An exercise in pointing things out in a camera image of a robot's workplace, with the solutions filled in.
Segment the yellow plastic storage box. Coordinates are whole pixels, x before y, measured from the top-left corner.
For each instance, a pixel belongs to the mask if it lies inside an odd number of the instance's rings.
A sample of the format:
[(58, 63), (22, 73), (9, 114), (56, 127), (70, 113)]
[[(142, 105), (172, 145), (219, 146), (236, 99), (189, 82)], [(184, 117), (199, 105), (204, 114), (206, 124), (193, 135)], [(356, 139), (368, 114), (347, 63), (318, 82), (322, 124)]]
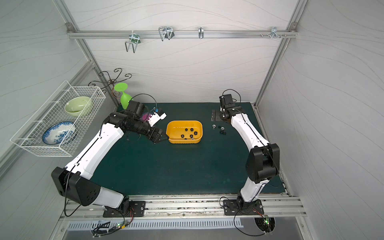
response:
[(171, 144), (197, 144), (203, 137), (203, 125), (199, 121), (171, 121), (167, 125), (166, 134), (169, 136)]

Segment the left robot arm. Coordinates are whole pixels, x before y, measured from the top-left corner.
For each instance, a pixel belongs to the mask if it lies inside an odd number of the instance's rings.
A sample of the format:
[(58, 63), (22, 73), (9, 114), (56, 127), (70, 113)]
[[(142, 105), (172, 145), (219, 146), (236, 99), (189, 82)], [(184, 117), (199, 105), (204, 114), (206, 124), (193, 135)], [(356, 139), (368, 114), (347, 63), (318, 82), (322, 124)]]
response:
[(156, 123), (166, 118), (166, 113), (153, 113), (143, 122), (135, 113), (111, 113), (102, 123), (101, 129), (88, 145), (64, 168), (57, 167), (52, 179), (61, 196), (81, 206), (98, 205), (118, 209), (129, 202), (125, 196), (91, 181), (100, 162), (126, 132), (145, 136), (154, 144), (167, 136)]

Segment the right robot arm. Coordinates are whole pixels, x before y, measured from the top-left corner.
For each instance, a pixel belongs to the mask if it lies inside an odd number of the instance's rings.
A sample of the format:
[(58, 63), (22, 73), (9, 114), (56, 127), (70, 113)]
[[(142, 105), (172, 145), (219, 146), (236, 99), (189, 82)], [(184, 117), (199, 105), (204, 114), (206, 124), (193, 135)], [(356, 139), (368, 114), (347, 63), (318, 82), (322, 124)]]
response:
[(256, 202), (270, 180), (279, 175), (280, 148), (258, 132), (242, 107), (223, 105), (218, 114), (221, 121), (230, 123), (239, 133), (249, 150), (246, 162), (248, 177), (237, 197), (239, 207), (248, 207)]

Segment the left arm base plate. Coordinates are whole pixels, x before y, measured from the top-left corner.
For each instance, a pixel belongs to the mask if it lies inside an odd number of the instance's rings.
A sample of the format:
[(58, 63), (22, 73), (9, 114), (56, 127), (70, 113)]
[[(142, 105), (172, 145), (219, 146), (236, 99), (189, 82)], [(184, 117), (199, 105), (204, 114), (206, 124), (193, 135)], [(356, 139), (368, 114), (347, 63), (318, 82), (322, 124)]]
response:
[(122, 203), (117, 209), (105, 207), (103, 218), (140, 218), (144, 216), (145, 210), (145, 201), (127, 201)]

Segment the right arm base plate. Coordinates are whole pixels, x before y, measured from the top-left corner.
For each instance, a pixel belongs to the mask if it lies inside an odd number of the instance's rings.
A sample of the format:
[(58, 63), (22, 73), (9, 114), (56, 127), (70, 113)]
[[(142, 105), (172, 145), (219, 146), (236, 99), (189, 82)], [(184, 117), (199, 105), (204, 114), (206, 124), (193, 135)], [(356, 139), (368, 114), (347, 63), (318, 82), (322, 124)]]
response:
[(224, 200), (221, 206), (226, 216), (260, 216), (265, 214), (260, 199), (250, 203), (241, 202), (240, 200)]

